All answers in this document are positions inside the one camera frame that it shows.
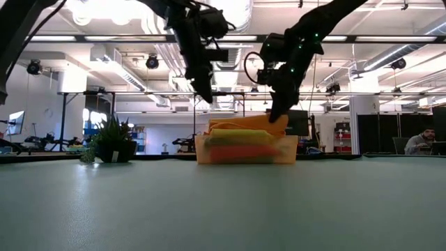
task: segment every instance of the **translucent orange container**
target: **translucent orange container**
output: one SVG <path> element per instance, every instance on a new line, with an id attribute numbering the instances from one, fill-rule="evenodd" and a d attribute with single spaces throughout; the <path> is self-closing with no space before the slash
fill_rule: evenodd
<path id="1" fill-rule="evenodd" d="M 211 136 L 195 136 L 199 164 L 295 164 L 297 136 L 277 137 L 269 144 L 215 143 Z"/>

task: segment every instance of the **ceiling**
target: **ceiling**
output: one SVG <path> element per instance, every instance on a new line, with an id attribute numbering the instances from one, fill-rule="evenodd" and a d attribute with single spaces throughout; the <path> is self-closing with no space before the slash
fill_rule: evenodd
<path id="1" fill-rule="evenodd" d="M 293 26 L 300 17 L 318 4 L 327 3 L 327 0 L 304 0 L 303 8 L 298 8 L 298 1 L 278 1 L 278 0 L 254 0 L 252 18 L 248 34 L 268 34 L 283 33 L 285 29 Z M 414 34 L 418 29 L 425 27 L 434 20 L 446 15 L 441 0 L 412 0 L 408 1 L 409 9 L 401 10 L 402 0 L 371 0 L 360 9 L 344 18 L 334 29 L 332 34 L 361 34 L 361 35 L 405 35 Z M 39 21 L 46 17 L 52 8 L 47 9 L 41 15 Z M 72 19 L 72 11 L 68 8 L 62 9 L 39 31 L 39 34 L 143 34 L 140 19 L 133 19 L 129 24 L 116 25 L 110 19 L 93 19 L 85 26 L 76 25 Z M 251 51 L 259 51 L 261 45 L 249 43 L 245 44 L 249 48 L 242 51 L 244 55 Z M 111 90 L 132 91 L 126 81 L 113 72 L 98 68 L 90 62 L 91 44 L 30 44 L 26 51 L 39 52 L 63 52 L 75 60 L 83 63 L 89 68 L 91 75 L 89 84 L 103 85 Z M 374 45 L 374 44 L 324 44 L 324 55 L 316 57 L 313 66 L 307 72 L 307 78 L 301 86 L 301 91 L 325 91 L 325 86 L 329 82 L 323 82 L 328 76 L 334 73 L 339 67 L 346 66 L 349 62 L 361 62 L 372 59 L 381 52 L 394 45 Z M 123 56 L 123 65 L 130 69 L 132 74 L 138 78 L 153 84 L 152 88 L 160 91 L 169 90 L 170 69 L 161 56 L 160 66 L 156 70 L 149 70 L 145 62 L 149 54 L 157 54 L 157 49 L 152 44 L 107 44 L 108 48 L 117 49 Z M 396 70 L 396 77 L 392 69 L 380 69 L 376 71 L 380 80 L 381 90 L 393 89 L 395 85 L 404 84 L 414 79 L 423 79 L 431 73 L 443 70 L 446 65 L 446 57 L 442 53 L 446 51 L 442 45 L 428 45 L 420 50 L 405 56 L 407 66 L 403 70 Z M 262 66 L 259 60 L 248 62 L 248 73 L 256 74 L 256 69 Z M 348 91 L 347 71 L 337 76 L 334 81 L 341 84 L 343 91 Z M 420 85 L 412 86 L 407 91 L 423 91 L 436 87 L 441 90 L 445 85 L 446 77 L 440 76 L 434 82 L 423 82 Z M 238 74 L 238 80 L 234 85 L 234 90 L 248 91 L 252 83 L 244 73 Z"/>

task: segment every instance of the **green table surface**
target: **green table surface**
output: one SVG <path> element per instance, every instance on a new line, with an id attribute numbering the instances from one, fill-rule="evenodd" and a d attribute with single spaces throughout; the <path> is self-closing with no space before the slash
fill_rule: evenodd
<path id="1" fill-rule="evenodd" d="M 0 250 L 446 250 L 446 159 L 0 167 Z"/>

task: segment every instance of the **office chair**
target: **office chair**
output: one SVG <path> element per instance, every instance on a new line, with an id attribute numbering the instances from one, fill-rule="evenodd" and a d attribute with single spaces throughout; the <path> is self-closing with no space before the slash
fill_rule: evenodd
<path id="1" fill-rule="evenodd" d="M 409 141 L 410 138 L 400 138 L 400 137 L 393 137 L 393 144 L 395 146 L 395 151 L 397 152 L 398 155 L 404 155 L 406 154 L 404 152 L 404 149 L 407 145 L 407 142 Z"/>

